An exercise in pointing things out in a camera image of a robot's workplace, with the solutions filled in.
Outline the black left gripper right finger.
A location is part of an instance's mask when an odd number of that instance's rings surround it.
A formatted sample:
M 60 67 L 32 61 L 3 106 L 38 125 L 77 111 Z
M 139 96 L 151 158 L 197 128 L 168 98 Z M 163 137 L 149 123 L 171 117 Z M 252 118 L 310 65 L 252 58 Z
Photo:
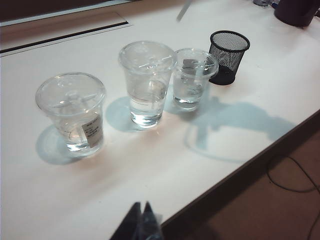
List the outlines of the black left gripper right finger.
M 163 233 L 150 203 L 147 201 L 141 215 L 141 239 L 163 240 Z

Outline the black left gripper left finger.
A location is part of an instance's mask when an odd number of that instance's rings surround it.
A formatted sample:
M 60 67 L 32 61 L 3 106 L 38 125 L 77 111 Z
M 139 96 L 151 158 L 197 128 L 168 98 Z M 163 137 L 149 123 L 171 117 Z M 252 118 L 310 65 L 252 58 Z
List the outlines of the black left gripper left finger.
M 110 237 L 110 240 L 137 240 L 139 238 L 138 225 L 141 214 L 141 203 L 135 202 Z

